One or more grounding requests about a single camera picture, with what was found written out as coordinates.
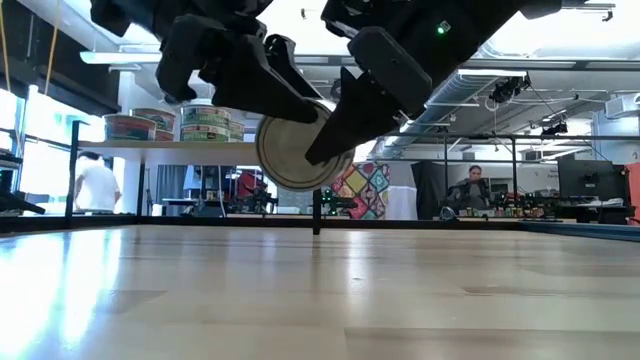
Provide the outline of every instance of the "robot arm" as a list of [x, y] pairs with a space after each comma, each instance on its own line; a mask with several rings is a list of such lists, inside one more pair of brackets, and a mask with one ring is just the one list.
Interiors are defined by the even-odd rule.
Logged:
[[[305, 158], [326, 163], [416, 117], [442, 83], [516, 12], [544, 16], [587, 0], [328, 0], [327, 29], [351, 39], [363, 73], [341, 70], [341, 99]], [[196, 97], [194, 70], [216, 106], [313, 124], [318, 92], [294, 63], [295, 43], [256, 17], [272, 0], [91, 0], [95, 23], [122, 36], [137, 23], [161, 41], [156, 76], [168, 102]]]

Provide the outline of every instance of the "computer monitor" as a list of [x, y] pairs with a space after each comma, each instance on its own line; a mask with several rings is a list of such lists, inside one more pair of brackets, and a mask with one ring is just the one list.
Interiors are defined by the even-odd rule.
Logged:
[[558, 160], [561, 197], [625, 198], [625, 178], [611, 161]]

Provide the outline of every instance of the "plastic container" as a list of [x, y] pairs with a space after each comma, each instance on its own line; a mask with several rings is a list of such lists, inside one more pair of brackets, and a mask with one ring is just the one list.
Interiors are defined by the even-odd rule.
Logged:
[[137, 116], [105, 115], [106, 140], [154, 140], [156, 122]]
[[229, 120], [229, 142], [244, 142], [244, 124]]
[[156, 141], [173, 141], [173, 132], [156, 130]]
[[231, 114], [207, 105], [187, 105], [181, 109], [180, 141], [228, 142]]
[[131, 116], [143, 117], [153, 120], [158, 124], [157, 130], [173, 131], [173, 124], [176, 116], [170, 112], [156, 109], [133, 109], [129, 112]]

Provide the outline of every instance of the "person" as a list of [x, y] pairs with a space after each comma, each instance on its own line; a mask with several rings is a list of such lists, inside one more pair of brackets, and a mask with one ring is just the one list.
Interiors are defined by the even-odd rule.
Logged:
[[100, 155], [83, 151], [78, 155], [74, 204], [78, 212], [113, 213], [122, 196], [113, 172]]
[[447, 200], [457, 210], [465, 208], [485, 210], [489, 206], [490, 197], [489, 187], [482, 178], [482, 168], [473, 165], [469, 168], [469, 177], [449, 189]]

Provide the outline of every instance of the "ceiling pipe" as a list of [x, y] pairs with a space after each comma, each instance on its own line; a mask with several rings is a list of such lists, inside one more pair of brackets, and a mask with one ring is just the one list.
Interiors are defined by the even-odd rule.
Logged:
[[565, 156], [565, 155], [569, 155], [569, 154], [574, 154], [577, 152], [582, 152], [582, 151], [586, 151], [587, 149], [571, 149], [571, 150], [567, 150], [567, 151], [563, 151], [561, 153], [557, 153], [557, 154], [553, 154], [553, 155], [547, 155], [547, 156], [543, 156], [541, 157], [539, 160], [540, 161], [544, 161], [544, 160], [553, 160], [553, 159], [557, 159], [559, 157]]
[[462, 138], [458, 138], [458, 140], [454, 141], [453, 144], [451, 144], [451, 146], [449, 146], [449, 149], [447, 149], [447, 152], [451, 152], [451, 150], [453, 150], [453, 148], [456, 147], [456, 145], [458, 145], [458, 143], [460, 143], [460, 141], [462, 141]]
[[[431, 95], [425, 105], [425, 111], [417, 119], [401, 127], [401, 132], [426, 133], [446, 116], [460, 107], [432, 106], [436, 104], [466, 104], [479, 92], [486, 89], [498, 79], [490, 75], [461, 75], [458, 72], [449, 76]], [[382, 150], [385, 156], [398, 156], [402, 149], [413, 143], [417, 137], [388, 137], [384, 140]]]

